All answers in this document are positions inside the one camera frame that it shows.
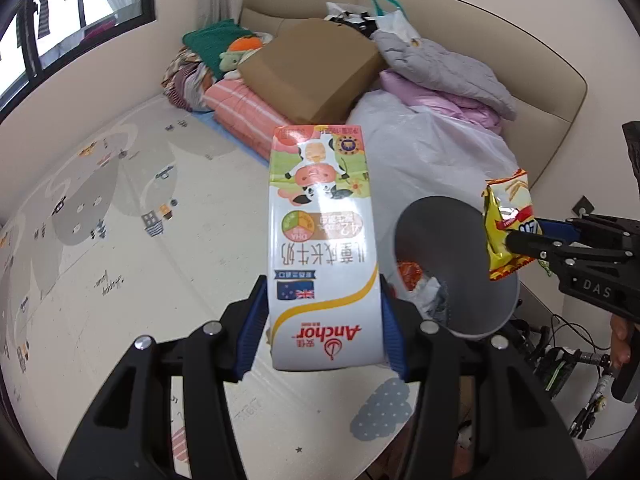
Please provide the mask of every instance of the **plastic bag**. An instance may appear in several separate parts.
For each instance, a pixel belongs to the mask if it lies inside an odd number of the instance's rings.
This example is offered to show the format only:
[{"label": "plastic bag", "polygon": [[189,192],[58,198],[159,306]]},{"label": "plastic bag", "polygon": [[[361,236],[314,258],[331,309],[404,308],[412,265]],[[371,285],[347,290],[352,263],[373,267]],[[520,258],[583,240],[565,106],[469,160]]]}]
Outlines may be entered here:
[{"label": "plastic bag", "polygon": [[[376,8],[376,14],[379,16],[384,16],[385,14],[388,14],[388,12],[386,12],[381,6],[380,6],[380,2],[378,0],[371,0],[373,3],[373,6]],[[402,13],[404,14],[404,16],[406,17],[406,12],[404,12],[404,9],[402,8],[402,5],[400,4],[400,2],[398,0],[386,0],[388,1],[391,5],[393,5],[396,9],[399,9],[400,11],[402,11]]]},{"label": "plastic bag", "polygon": [[[420,42],[420,33],[412,27],[401,9],[389,12],[382,16],[376,16],[375,12],[372,9],[367,9],[367,7],[327,2],[326,10],[326,20],[330,20],[331,18],[341,18],[345,22],[354,24],[363,23],[365,20],[372,20],[376,22],[377,30],[391,32],[405,43],[418,46]],[[368,16],[363,17],[362,14],[364,12],[366,12]]]},{"label": "plastic bag", "polygon": [[434,195],[482,211],[486,181],[512,175],[518,163],[493,132],[428,108],[416,113],[382,90],[365,94],[348,123],[362,128],[367,149],[380,271],[398,297],[409,300],[394,247],[402,212]]}]

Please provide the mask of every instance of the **teal bag handle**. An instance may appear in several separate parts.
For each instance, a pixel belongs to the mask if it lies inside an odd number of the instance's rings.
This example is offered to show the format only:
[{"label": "teal bag handle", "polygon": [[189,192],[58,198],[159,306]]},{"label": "teal bag handle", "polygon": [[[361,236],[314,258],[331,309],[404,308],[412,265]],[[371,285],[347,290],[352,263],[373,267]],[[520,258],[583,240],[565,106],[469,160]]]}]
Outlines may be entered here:
[{"label": "teal bag handle", "polygon": [[[373,2],[373,6],[376,9],[376,13],[378,16],[384,16],[386,14],[386,12],[384,10],[382,10],[382,7],[380,7],[380,4],[378,3],[378,0],[371,0]],[[400,11],[404,14],[404,16],[407,18],[406,16],[406,12],[404,12],[404,9],[402,8],[402,5],[400,5],[400,2],[398,0],[386,0],[389,3],[395,5],[398,9],[400,9]]]}]

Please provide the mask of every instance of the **flag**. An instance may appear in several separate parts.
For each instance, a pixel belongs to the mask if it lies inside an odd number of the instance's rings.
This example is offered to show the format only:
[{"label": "flag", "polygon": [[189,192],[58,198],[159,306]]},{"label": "flag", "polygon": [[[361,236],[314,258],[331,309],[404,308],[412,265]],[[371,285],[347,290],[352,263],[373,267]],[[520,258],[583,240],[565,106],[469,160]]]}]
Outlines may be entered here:
[{"label": "flag", "polygon": [[276,288],[279,300],[309,300],[315,297],[314,282],[311,280],[276,282]]}]

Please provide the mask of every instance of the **white wall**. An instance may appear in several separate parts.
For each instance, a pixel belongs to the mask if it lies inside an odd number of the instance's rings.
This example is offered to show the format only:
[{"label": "white wall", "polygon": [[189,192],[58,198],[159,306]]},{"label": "white wall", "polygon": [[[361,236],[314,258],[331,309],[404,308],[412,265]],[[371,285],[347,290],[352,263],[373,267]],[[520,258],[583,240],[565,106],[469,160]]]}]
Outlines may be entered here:
[{"label": "white wall", "polygon": [[79,57],[0,124],[0,222],[63,153],[162,91],[164,70],[195,28],[196,0],[156,0],[156,20]]},{"label": "white wall", "polygon": [[[638,184],[626,153],[621,124],[640,120],[640,38],[617,0],[464,0],[530,32],[571,63],[588,83],[582,110],[551,164],[532,190],[536,214],[564,219],[586,195],[596,212],[640,218]],[[532,264],[524,282],[555,312],[581,322],[596,344],[608,346],[609,316],[581,301],[565,298],[557,279]],[[587,346],[565,328],[559,341]],[[594,387],[593,369],[577,371],[576,380],[558,399],[571,420]],[[633,407],[610,402],[589,437],[612,433],[630,420]],[[597,441],[612,446],[617,437]]]}]

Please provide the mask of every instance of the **pink blanket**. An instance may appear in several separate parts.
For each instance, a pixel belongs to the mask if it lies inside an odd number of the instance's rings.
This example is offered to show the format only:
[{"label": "pink blanket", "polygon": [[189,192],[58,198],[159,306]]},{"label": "pink blanket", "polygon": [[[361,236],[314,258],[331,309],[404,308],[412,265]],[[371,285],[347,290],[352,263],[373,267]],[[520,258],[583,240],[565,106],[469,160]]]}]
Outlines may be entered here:
[{"label": "pink blanket", "polygon": [[274,130],[291,124],[252,92],[242,79],[218,81],[205,92],[204,101],[215,111],[220,124],[267,160]]},{"label": "pink blanket", "polygon": [[428,106],[441,115],[482,126],[498,135],[502,131],[500,116],[475,99],[429,90],[390,69],[380,72],[380,81],[383,89],[407,106]]}]

